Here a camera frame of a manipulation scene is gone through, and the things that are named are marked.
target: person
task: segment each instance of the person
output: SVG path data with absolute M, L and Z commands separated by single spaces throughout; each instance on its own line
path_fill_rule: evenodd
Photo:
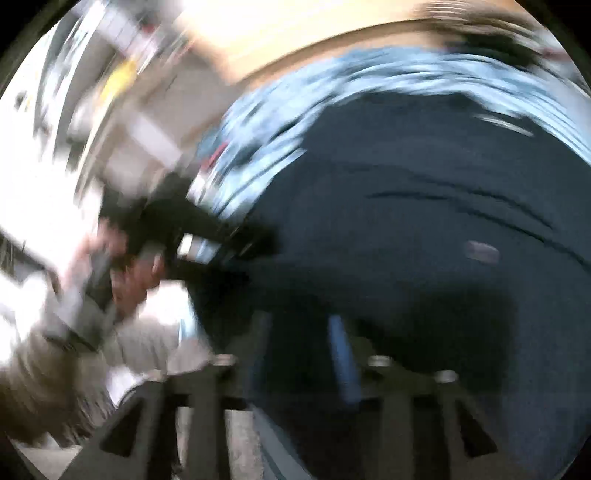
M 94 252 L 104 249 L 120 254 L 125 248 L 125 234 L 102 221 L 97 234 L 87 236 L 74 253 L 61 279 L 61 291 L 50 290 L 39 321 L 0 369 L 0 427 L 12 440 L 33 444 L 49 434 L 58 443 L 74 443 L 88 436 L 108 414 L 104 408 L 90 408 L 84 399 L 76 398 L 77 369 L 86 355 L 49 340 L 47 325 L 55 321 L 64 293 L 80 288 L 81 280 L 90 273 Z M 121 323 L 133 317 L 163 275 L 164 265 L 158 258 L 135 260 L 125 271 L 111 272 L 113 302 Z M 102 340 L 111 333 L 105 332 Z

